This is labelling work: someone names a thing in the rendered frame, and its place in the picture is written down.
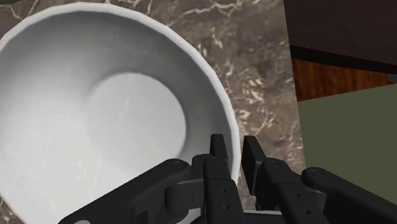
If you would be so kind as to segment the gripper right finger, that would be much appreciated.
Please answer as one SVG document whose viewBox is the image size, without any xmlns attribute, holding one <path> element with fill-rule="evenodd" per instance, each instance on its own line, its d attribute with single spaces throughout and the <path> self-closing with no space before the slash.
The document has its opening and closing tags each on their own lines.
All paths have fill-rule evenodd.
<svg viewBox="0 0 397 224">
<path fill-rule="evenodd" d="M 397 205 L 319 167 L 301 174 L 266 157 L 245 136 L 242 168 L 259 210 L 278 207 L 285 224 L 397 224 Z"/>
</svg>

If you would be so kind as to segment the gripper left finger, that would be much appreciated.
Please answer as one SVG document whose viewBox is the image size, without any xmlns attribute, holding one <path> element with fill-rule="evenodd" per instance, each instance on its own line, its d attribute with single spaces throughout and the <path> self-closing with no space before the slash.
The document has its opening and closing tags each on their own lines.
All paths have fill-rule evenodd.
<svg viewBox="0 0 397 224">
<path fill-rule="evenodd" d="M 204 208 L 209 224 L 244 221 L 221 134 L 192 163 L 171 158 L 61 219 L 58 224 L 178 224 Z"/>
</svg>

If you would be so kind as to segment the white bowl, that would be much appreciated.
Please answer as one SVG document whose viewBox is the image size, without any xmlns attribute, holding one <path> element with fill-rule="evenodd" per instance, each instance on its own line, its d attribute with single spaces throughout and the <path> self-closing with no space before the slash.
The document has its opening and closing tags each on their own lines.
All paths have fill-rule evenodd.
<svg viewBox="0 0 397 224">
<path fill-rule="evenodd" d="M 166 25 L 104 3 L 52 6 L 0 39 L 0 196 L 25 224 L 68 214 L 223 134 L 232 104 L 201 54 Z"/>
</svg>

